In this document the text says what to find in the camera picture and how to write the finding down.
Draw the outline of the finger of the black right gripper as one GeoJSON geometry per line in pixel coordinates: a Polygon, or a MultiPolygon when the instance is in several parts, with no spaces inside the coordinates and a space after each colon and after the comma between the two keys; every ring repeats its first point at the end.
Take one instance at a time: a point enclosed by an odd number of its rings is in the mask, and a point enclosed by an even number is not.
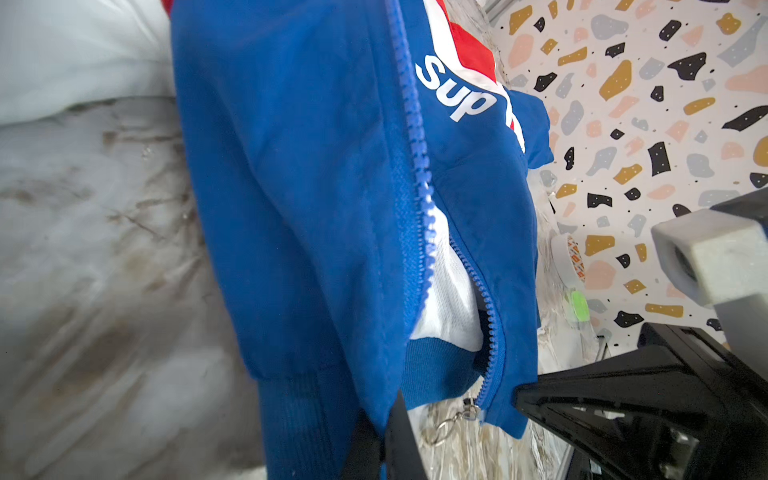
{"type": "Polygon", "coordinates": [[[611,479],[767,476],[767,382],[699,328],[647,323],[637,349],[542,375],[514,405],[611,479]]]}

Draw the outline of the green round cap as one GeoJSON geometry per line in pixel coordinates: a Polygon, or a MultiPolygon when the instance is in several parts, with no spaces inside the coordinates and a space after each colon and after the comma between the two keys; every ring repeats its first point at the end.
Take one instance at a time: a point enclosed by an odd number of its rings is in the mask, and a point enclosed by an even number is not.
{"type": "Polygon", "coordinates": [[[569,302],[575,318],[579,323],[588,322],[590,320],[588,301],[582,292],[572,290],[569,295],[569,302]]]}

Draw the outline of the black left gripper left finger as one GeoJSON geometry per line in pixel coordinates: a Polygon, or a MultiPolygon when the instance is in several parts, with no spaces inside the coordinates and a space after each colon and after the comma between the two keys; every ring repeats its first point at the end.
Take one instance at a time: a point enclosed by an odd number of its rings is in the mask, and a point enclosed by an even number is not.
{"type": "Polygon", "coordinates": [[[379,480],[384,457],[384,443],[366,413],[358,415],[342,480],[379,480]]]}

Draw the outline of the white tape roll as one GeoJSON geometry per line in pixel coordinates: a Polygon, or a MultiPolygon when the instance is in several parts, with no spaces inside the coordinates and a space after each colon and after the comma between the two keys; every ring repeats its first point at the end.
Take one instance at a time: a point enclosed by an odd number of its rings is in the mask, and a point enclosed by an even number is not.
{"type": "Polygon", "coordinates": [[[558,234],[551,238],[550,248],[555,270],[563,284],[581,290],[586,274],[578,242],[571,234],[558,234]]]}

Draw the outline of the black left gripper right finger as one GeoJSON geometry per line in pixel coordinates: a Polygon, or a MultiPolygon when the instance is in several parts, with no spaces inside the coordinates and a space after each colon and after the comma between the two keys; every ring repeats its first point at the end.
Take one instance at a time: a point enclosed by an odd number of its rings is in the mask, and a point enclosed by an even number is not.
{"type": "Polygon", "coordinates": [[[398,392],[388,418],[383,465],[387,480],[428,479],[401,392],[398,392]]]}

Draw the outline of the blue red white jacket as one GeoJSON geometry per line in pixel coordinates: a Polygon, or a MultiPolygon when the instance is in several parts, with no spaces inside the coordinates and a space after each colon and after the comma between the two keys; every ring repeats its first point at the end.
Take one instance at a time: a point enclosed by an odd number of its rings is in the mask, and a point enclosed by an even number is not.
{"type": "Polygon", "coordinates": [[[203,233],[272,479],[340,479],[366,413],[537,378],[542,101],[442,1],[167,1],[203,233]]]}

